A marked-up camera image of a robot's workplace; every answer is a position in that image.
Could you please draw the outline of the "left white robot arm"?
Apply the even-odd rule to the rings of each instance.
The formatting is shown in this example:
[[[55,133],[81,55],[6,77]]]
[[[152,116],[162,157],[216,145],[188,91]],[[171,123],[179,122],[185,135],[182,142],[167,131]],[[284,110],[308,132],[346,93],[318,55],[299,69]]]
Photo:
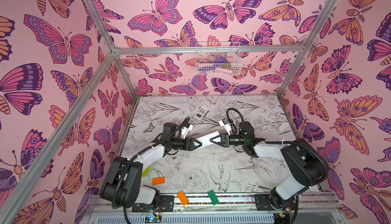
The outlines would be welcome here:
[[[109,201],[113,209],[128,209],[136,205],[147,210],[157,209],[160,206],[160,192],[154,187],[142,185],[143,171],[172,150],[193,151],[201,147],[201,142],[187,136],[192,128],[188,119],[179,126],[165,123],[162,133],[149,146],[131,157],[116,157],[102,184],[100,198]]]

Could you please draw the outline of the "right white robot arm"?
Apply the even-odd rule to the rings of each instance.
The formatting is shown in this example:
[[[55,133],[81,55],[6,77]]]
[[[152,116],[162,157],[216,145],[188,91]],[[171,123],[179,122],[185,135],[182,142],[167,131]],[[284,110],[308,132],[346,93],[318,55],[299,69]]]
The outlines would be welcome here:
[[[255,129],[249,122],[241,122],[236,134],[230,124],[223,126],[226,133],[211,133],[206,136],[206,141],[225,148],[242,146],[244,153],[250,157],[274,158],[283,161],[288,167],[288,177],[270,191],[269,197],[261,201],[265,209],[282,210],[288,207],[292,197],[328,178],[329,166],[326,160],[304,138],[268,141],[256,138]]]

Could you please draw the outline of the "white remote control far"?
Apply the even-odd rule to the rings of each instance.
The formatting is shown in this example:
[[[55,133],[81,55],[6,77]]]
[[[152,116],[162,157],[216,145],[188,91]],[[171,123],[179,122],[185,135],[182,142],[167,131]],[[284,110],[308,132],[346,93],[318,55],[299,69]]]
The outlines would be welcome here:
[[[194,118],[201,120],[209,112],[209,107],[202,105],[195,113]]]

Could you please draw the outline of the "orange brick on table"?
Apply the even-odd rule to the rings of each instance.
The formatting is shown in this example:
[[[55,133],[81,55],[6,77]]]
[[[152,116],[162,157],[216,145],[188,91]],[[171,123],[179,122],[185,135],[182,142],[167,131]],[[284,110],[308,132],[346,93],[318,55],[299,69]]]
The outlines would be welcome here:
[[[153,185],[165,184],[165,182],[166,182],[165,177],[158,177],[158,178],[153,178],[152,179],[152,184]]]

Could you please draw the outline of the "small circuit board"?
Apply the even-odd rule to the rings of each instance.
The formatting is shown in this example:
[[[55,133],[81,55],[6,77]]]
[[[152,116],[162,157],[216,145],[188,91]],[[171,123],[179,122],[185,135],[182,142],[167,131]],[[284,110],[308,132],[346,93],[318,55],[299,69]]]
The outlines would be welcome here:
[[[147,215],[145,217],[146,224],[159,224],[161,223],[162,216],[161,215]]]

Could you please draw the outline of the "orange brick on rail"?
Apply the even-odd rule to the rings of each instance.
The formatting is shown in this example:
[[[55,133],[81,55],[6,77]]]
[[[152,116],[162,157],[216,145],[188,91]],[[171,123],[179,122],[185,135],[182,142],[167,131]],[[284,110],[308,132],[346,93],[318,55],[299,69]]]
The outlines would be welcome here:
[[[186,206],[189,203],[189,199],[187,198],[187,196],[184,194],[183,191],[177,194],[177,198],[179,199],[182,206]]]

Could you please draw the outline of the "green brick on rail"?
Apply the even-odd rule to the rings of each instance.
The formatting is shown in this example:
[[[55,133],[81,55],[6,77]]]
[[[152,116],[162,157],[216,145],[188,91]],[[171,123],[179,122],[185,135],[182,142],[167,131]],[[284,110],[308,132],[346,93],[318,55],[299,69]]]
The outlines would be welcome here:
[[[218,200],[217,195],[215,194],[215,192],[213,190],[209,191],[207,194],[208,194],[208,196],[209,196],[209,198],[211,200],[212,205],[215,206],[215,205],[218,205],[220,203],[220,201]]]

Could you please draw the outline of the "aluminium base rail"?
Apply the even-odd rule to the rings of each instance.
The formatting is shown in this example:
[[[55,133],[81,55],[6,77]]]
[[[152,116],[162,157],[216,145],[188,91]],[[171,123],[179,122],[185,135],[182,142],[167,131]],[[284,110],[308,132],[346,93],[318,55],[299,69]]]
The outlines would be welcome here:
[[[141,205],[124,211],[112,209],[107,201],[94,196],[83,224],[145,224],[147,215],[161,215],[160,224],[345,224],[347,223],[332,193],[307,192],[292,200],[284,210],[265,209],[264,193],[219,193],[220,203],[212,205],[206,193],[187,194],[182,206],[172,193],[162,194],[155,211]]]

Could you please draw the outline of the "aluminium cage frame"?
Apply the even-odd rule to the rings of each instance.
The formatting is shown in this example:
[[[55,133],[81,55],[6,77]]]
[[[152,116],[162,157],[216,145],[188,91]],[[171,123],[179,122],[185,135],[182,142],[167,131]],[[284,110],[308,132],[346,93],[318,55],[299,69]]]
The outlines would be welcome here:
[[[175,53],[226,53],[236,50],[237,52],[269,52],[269,51],[298,51],[299,55],[296,60],[303,61],[306,54],[309,51],[310,46],[314,43],[315,37],[320,32],[324,23],[326,22],[327,17],[331,14],[334,7],[337,5],[339,0],[326,0],[323,10],[318,17],[315,25],[307,36],[304,44],[302,45],[269,45],[269,46],[219,46],[219,47],[184,47],[184,48],[117,48],[112,42],[109,34],[103,24],[101,16],[98,13],[97,7],[93,0],[85,0],[90,13],[94,17],[94,20],[97,24],[97,28],[100,31],[104,43],[106,44],[109,53],[106,56],[103,64],[99,66],[97,71],[94,74],[92,80],[88,83],[87,87],[84,89],[80,98],[77,99],[74,106],[71,107],[70,111],[65,116],[64,122],[54,130],[52,135],[47,141],[47,144],[42,150],[42,153],[37,157],[36,161],[33,163],[31,168],[27,171],[26,176],[18,183],[15,190],[10,195],[9,199],[3,205],[1,209],[1,223],[9,224],[11,223],[18,211],[20,210],[22,204],[28,198],[28,195],[33,190],[33,187],[38,183],[42,171],[49,164],[50,160],[55,156],[56,151],[60,147],[62,139],[65,137],[66,133],[71,127],[71,124],[75,121],[76,117],[81,113],[82,109],[85,107],[90,96],[94,90],[100,84],[100,79],[102,78],[104,71],[114,63],[119,68],[119,71],[124,79],[125,84],[129,90],[133,90],[133,86],[130,82],[129,77],[127,76],[126,71],[124,70],[123,64],[119,59],[121,55],[130,55],[132,53],[136,54],[175,54]]]

